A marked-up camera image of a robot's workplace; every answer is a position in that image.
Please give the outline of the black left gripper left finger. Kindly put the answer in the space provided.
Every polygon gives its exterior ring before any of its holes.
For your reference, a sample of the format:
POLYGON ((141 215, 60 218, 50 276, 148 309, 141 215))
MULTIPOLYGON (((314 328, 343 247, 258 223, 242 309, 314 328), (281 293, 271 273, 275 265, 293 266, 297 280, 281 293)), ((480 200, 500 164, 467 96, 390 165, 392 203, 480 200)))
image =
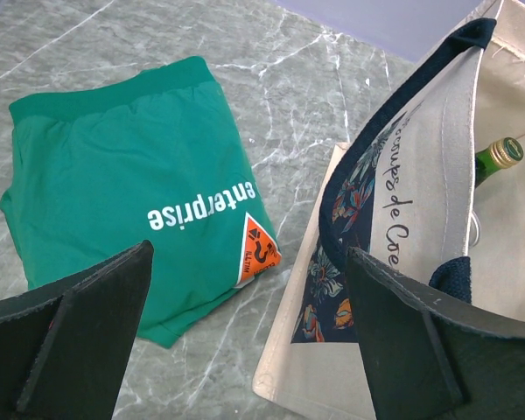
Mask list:
POLYGON ((143 241, 0 300, 0 419, 110 419, 151 284, 143 241))

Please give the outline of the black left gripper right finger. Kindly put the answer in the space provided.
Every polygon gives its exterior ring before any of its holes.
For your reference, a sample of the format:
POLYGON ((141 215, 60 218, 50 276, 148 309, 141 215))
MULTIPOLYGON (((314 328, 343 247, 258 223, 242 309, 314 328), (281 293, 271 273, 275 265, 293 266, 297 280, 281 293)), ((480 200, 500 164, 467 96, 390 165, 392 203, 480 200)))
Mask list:
POLYGON ((346 282, 379 419, 525 419, 525 322, 404 276, 365 251, 346 282))

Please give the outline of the beige canvas tote bag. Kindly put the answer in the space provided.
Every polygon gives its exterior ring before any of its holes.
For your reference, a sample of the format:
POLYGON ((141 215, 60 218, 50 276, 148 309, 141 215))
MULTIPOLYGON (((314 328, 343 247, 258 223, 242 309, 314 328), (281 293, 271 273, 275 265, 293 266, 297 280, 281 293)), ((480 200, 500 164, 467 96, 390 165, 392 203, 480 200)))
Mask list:
POLYGON ((347 285, 350 249, 525 322, 525 4, 485 1, 334 149, 252 387, 310 419, 379 419, 347 285), (475 186, 475 153, 524 157, 475 186))

